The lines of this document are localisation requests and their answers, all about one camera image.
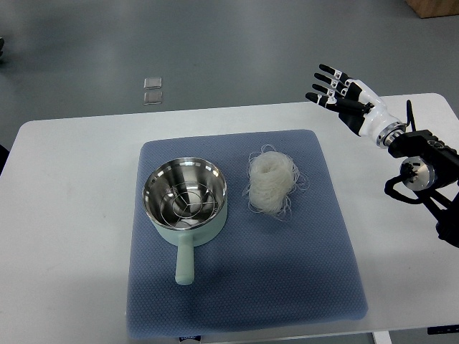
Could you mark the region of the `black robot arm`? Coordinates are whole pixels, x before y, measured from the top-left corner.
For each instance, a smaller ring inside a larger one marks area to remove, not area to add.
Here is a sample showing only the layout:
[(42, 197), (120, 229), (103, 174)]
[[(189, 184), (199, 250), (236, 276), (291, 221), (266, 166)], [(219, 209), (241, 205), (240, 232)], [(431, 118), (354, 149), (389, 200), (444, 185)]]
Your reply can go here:
[(435, 217), (438, 238), (458, 246), (458, 197), (440, 189), (458, 184), (458, 153), (428, 130), (404, 133), (389, 145), (394, 158), (404, 158), (399, 175), (384, 186), (386, 195), (406, 204), (422, 204)]

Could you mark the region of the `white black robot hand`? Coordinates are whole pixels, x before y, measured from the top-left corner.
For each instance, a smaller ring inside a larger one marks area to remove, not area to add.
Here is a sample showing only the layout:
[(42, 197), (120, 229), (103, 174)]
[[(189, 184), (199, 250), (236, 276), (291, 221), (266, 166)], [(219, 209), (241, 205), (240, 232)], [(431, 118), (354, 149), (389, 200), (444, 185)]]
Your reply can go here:
[(338, 114), (339, 119), (357, 136), (371, 138), (380, 148), (406, 132), (407, 125), (392, 116), (385, 102), (361, 80), (325, 64), (314, 77), (314, 92), (306, 99)]

